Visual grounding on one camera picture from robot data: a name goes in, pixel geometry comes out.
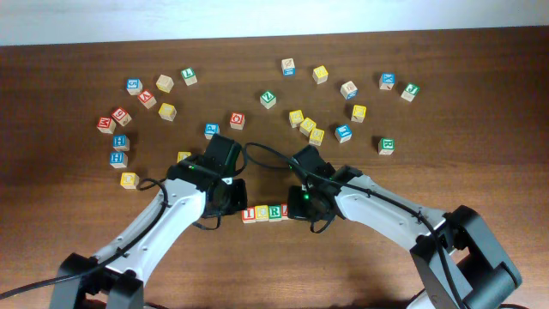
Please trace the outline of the yellow C block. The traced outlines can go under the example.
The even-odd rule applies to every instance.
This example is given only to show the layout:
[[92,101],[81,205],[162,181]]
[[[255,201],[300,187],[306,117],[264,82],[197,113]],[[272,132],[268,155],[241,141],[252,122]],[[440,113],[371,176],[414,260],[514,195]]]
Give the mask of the yellow C block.
[[268,205],[257,205],[255,207],[256,222],[269,221]]

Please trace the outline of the red A block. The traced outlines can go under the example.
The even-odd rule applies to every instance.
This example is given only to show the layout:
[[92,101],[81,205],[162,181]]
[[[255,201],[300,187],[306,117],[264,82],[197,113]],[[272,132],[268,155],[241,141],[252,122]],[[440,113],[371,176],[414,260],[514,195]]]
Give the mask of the red A block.
[[281,217],[282,220],[288,220],[288,207],[286,203],[281,204]]

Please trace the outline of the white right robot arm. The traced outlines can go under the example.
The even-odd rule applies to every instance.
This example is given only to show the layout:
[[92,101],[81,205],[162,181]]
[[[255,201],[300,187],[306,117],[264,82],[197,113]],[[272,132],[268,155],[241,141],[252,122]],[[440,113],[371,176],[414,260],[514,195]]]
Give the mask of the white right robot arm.
[[499,308],[521,286],[518,268],[475,210],[418,205],[354,167],[334,169],[313,146],[288,163],[302,183],[288,193],[289,218],[358,222],[411,254],[424,288],[409,307]]

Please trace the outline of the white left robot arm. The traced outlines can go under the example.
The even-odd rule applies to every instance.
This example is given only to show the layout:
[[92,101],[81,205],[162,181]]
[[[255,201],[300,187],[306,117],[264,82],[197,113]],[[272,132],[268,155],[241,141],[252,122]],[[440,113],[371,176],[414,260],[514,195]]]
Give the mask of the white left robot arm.
[[107,308],[143,308],[144,288],[154,269],[188,227],[200,219],[219,221],[247,206],[245,182],[236,167],[242,146],[214,135],[204,154],[172,165],[151,203],[111,243],[83,257],[69,255],[59,267],[63,281],[52,293],[52,308],[83,308],[91,294],[104,292]]

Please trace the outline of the red letter I block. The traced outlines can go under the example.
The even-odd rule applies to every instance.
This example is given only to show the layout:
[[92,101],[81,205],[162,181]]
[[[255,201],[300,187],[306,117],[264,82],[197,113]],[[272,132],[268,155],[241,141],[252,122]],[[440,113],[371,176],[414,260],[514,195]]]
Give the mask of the red letter I block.
[[244,224],[256,222],[256,211],[254,207],[246,208],[241,211],[241,219]]

